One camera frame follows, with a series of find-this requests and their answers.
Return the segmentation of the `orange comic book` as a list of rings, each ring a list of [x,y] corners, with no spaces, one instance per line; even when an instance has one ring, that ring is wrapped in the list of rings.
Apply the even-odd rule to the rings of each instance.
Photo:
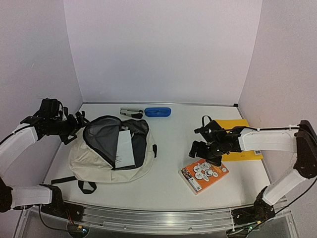
[[[205,159],[200,159],[179,170],[180,177],[195,195],[205,191],[227,174],[229,170],[224,164],[215,166]]]

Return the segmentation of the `cream white backpack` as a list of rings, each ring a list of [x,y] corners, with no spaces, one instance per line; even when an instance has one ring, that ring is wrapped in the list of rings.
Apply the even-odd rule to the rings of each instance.
[[[130,130],[135,166],[115,168],[118,136]],[[69,155],[69,168],[73,175],[53,179],[52,185],[77,181],[83,194],[92,194],[97,185],[127,183],[146,175],[157,157],[158,147],[148,123],[144,119],[121,120],[115,116],[102,116],[80,131]]]

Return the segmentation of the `palm leaf cover book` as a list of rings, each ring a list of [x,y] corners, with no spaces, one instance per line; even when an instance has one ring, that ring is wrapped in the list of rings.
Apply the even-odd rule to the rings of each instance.
[[[115,168],[135,166],[130,130],[120,131],[117,143]]]

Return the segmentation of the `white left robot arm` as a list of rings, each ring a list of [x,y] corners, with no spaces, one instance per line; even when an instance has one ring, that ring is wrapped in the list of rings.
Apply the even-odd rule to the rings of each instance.
[[[65,145],[77,138],[76,133],[87,126],[89,121],[85,112],[75,115],[57,112],[37,111],[26,117],[20,125],[0,142],[0,177],[4,177],[13,162],[30,146],[44,136],[59,136]],[[61,190],[54,185],[9,186],[0,180],[0,211],[27,209],[34,205],[47,205],[57,216],[66,212],[66,204],[62,200]]]

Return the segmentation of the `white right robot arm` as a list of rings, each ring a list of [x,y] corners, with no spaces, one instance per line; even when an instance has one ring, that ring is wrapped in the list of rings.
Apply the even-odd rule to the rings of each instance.
[[[222,156],[232,152],[286,151],[297,155],[295,164],[264,189],[260,200],[274,205],[281,197],[307,179],[317,176],[317,135],[307,120],[298,125],[272,128],[236,126],[224,129],[215,120],[195,129],[204,141],[192,143],[189,156],[220,166]]]

